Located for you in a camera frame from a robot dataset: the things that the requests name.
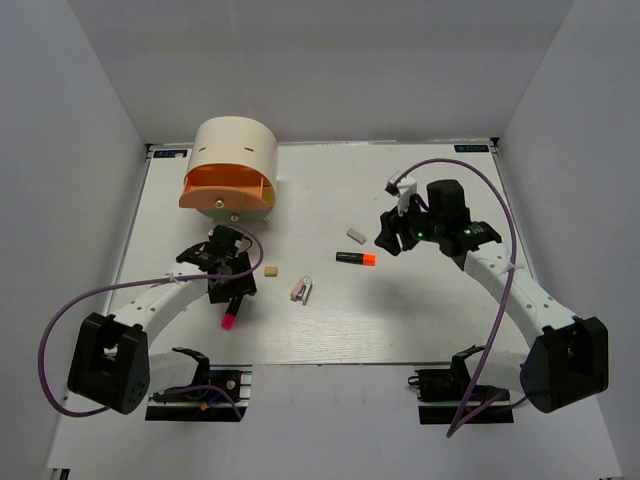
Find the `pink cap black highlighter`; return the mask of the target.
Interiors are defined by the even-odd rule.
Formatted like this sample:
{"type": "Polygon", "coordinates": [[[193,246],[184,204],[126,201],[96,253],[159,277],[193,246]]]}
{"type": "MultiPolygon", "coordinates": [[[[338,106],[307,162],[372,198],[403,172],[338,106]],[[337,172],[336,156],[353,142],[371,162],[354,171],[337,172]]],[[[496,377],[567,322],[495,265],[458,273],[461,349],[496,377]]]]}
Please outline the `pink cap black highlighter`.
{"type": "Polygon", "coordinates": [[[221,327],[224,330],[231,330],[234,327],[242,302],[243,296],[232,298],[229,301],[229,304],[221,321],[221,327]]]}

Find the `orange cap black highlighter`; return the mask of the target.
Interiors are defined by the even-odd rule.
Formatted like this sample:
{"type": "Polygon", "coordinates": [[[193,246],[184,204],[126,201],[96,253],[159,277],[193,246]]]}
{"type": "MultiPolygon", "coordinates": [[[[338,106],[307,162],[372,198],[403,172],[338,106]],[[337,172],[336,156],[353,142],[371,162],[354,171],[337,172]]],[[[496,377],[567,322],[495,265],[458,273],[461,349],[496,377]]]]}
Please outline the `orange cap black highlighter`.
{"type": "Polygon", "coordinates": [[[375,266],[376,256],[368,253],[355,253],[355,252],[337,252],[335,254],[335,260],[340,263],[363,265],[363,266],[375,266]]]}

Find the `orange organizer drawer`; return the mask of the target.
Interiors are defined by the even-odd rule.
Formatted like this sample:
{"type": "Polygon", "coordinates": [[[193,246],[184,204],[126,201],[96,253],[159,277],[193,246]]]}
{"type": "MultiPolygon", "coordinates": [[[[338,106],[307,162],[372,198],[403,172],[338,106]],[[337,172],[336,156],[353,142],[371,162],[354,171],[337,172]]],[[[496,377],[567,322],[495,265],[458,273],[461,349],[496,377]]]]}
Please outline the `orange organizer drawer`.
{"type": "Polygon", "coordinates": [[[264,210],[273,208],[275,188],[260,172],[236,164],[206,164],[190,170],[179,199],[181,208],[264,210]]]}

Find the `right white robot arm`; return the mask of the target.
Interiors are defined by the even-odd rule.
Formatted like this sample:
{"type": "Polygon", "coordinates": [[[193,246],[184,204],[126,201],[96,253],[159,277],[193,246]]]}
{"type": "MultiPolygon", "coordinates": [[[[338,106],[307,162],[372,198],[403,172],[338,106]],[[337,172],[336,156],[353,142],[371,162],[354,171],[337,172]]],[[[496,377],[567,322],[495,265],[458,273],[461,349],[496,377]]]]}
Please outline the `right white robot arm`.
{"type": "Polygon", "coordinates": [[[428,184],[421,197],[412,178],[391,178],[386,190],[398,202],[380,217],[376,246],[393,256],[432,242],[478,282],[523,335],[526,355],[496,353],[480,367],[468,363],[451,374],[453,390],[472,399],[487,385],[522,393],[550,413],[609,387],[609,339],[596,317],[582,319],[516,267],[500,235],[474,221],[464,189],[452,179],[428,184]]]}

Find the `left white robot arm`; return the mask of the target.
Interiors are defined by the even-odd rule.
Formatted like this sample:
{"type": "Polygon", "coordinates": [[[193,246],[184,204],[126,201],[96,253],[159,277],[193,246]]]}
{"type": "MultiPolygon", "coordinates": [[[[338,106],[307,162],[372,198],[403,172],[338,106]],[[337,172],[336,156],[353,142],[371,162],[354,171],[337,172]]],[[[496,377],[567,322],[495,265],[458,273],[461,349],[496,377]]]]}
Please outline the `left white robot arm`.
{"type": "Polygon", "coordinates": [[[161,278],[143,282],[144,292],[108,314],[93,313],[81,323],[68,389],[121,414],[133,412],[148,396],[208,394],[230,401],[211,382],[209,358],[190,348],[153,354],[160,334],[202,297],[226,307],[221,320],[230,329],[242,301],[257,292],[255,265],[243,244],[255,236],[239,227],[218,225],[204,242],[180,253],[161,278]]]}

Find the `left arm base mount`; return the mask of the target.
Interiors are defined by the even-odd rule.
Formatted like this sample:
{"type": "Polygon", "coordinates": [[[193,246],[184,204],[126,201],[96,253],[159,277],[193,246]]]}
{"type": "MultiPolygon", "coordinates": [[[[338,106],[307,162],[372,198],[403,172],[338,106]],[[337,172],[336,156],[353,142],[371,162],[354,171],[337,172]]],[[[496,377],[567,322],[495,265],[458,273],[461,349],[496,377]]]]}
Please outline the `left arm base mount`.
{"type": "Polygon", "coordinates": [[[236,423],[249,406],[253,367],[213,366],[203,383],[209,388],[154,393],[145,420],[150,422],[236,423]]]}

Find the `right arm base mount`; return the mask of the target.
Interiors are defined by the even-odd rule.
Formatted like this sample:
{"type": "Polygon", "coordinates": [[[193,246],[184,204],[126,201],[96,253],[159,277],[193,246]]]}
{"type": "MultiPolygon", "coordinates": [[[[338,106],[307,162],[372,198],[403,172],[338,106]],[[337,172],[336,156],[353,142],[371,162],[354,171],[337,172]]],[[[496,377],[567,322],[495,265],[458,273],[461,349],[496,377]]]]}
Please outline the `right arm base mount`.
{"type": "MultiPolygon", "coordinates": [[[[466,378],[454,374],[449,367],[415,370],[407,379],[408,387],[417,394],[420,425],[448,425],[454,419],[466,390],[466,378]]],[[[514,416],[510,394],[468,421],[471,425],[512,424],[514,416]]]]}

